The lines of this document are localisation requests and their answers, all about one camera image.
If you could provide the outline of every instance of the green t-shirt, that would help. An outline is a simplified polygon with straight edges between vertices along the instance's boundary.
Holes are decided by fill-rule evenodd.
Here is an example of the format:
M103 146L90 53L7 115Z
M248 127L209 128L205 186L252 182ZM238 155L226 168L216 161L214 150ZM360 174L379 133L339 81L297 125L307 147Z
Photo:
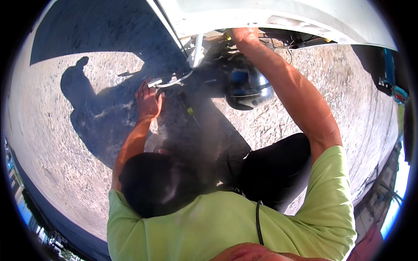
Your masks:
M264 245L277 252L343 260L356 239L344 149L334 146L316 160L295 216L260 206ZM259 243L256 203L234 192L200 195L179 211L141 218L122 193L109 192L107 243L116 260L209 260L224 249Z

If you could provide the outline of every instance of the white connector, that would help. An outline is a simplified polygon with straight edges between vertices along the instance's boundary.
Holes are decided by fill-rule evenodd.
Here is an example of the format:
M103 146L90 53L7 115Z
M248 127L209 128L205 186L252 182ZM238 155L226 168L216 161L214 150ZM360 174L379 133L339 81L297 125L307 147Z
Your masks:
M148 88L155 87L156 84L162 83L163 80L161 78L151 79L151 81L148 83Z

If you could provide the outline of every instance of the man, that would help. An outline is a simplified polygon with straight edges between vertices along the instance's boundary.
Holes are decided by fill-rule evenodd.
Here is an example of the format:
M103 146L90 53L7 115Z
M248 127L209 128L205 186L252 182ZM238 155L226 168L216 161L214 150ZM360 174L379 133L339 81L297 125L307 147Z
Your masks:
M138 124L117 157L109 192L107 241L113 260L343 260L351 250L356 238L353 206L335 119L319 91L262 45L257 32L258 28L234 28L230 35L272 84L304 134L248 155L237 179L247 198L228 189L197 196L198 184L184 185L193 181L192 171L169 152L143 153L148 128L163 102L162 96L155 98L154 88L143 83L135 94ZM265 159L279 150L284 151L281 156L297 159L288 157L288 165L279 158L279 163ZM304 204L295 216L283 215L276 210L283 212L288 204L285 196L303 189L299 180L306 177L303 169L310 158ZM254 161L268 164L275 174L265 175L267 169L249 171Z

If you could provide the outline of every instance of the man's arm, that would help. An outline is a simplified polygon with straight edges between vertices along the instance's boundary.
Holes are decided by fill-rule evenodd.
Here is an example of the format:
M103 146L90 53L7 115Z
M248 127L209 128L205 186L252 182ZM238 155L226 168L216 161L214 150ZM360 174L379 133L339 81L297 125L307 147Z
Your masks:
M280 55L258 40L258 28L229 31L238 50L266 77L311 145L312 163L328 148L342 146L338 125L315 86Z
M135 93L139 118L133 131L128 135L122 148L120 148L112 171L111 189L121 191L119 175L128 159L144 152L145 141L151 122L160 115L163 95L158 101L155 98L155 87L148 88L149 80L144 81Z

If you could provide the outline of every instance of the white hose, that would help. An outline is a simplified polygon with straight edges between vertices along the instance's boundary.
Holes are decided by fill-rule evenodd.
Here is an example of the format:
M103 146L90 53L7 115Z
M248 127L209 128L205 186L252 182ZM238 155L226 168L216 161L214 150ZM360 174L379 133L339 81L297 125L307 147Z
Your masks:
M185 76L181 77L180 79L178 79L176 81L170 82L169 84L156 84L155 87L164 88L164 87L169 87L169 86L174 85L174 84L178 84L180 81L182 81L182 80L186 79L187 77L191 76L191 74L193 73L193 71L194 71L194 69L192 69Z

